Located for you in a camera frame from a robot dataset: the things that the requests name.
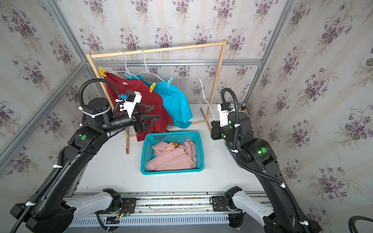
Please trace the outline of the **pink t-shirt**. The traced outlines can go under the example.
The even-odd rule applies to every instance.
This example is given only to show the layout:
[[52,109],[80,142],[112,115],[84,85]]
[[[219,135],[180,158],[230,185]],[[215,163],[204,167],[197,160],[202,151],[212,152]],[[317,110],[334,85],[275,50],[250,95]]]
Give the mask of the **pink t-shirt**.
[[155,158],[147,163],[149,171],[190,170],[196,168],[196,145],[188,139],[183,144],[164,142],[152,146]]

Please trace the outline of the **white wire hanger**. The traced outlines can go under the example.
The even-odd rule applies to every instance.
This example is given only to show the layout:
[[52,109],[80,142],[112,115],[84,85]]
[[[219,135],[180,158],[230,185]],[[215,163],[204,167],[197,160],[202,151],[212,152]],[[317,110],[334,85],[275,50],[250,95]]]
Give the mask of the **white wire hanger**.
[[200,82],[200,84],[201,84],[201,92],[202,92],[202,95],[203,95],[203,98],[204,98],[205,102],[206,102],[207,105],[208,105],[208,110],[211,111],[211,114],[212,114],[212,116],[213,116],[213,119],[216,120],[215,115],[214,115],[214,113],[213,113],[213,111],[212,111],[211,105],[210,105],[209,102],[207,101],[207,98],[206,98],[206,95],[205,95],[205,92],[204,92],[204,86],[203,86],[202,80],[201,80],[200,78],[198,78],[198,80],[199,80],[199,82]]

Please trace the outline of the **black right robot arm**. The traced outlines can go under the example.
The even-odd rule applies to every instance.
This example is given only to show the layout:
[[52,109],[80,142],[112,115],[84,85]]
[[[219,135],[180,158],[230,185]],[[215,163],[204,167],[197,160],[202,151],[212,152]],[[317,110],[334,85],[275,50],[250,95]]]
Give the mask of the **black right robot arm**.
[[211,138],[224,140],[238,166],[259,180],[271,204],[267,208],[234,186],[224,194],[226,207],[248,214],[266,233],[321,232],[319,223],[310,219],[297,203],[269,143],[254,136],[251,119],[240,111],[234,91],[224,88],[221,98],[220,120],[211,122]]

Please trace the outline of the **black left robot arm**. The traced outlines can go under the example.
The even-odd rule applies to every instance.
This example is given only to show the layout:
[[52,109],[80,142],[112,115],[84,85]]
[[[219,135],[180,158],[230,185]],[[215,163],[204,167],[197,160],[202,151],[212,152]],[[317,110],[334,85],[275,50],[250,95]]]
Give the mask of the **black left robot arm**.
[[86,81],[79,89],[82,125],[67,146],[60,150],[52,172],[27,202],[18,203],[11,209],[11,215],[16,218],[12,232],[16,232],[25,223],[34,233],[61,233],[72,222],[93,212],[118,210],[120,195],[110,188],[77,204],[67,203],[64,197],[105,142],[129,127],[133,127],[136,132],[144,132],[159,116],[151,115],[154,109],[152,105],[141,103],[139,92],[128,90],[121,94],[112,83],[109,86],[116,93],[114,107],[106,98],[95,98],[85,104],[84,90],[95,82],[95,79]]

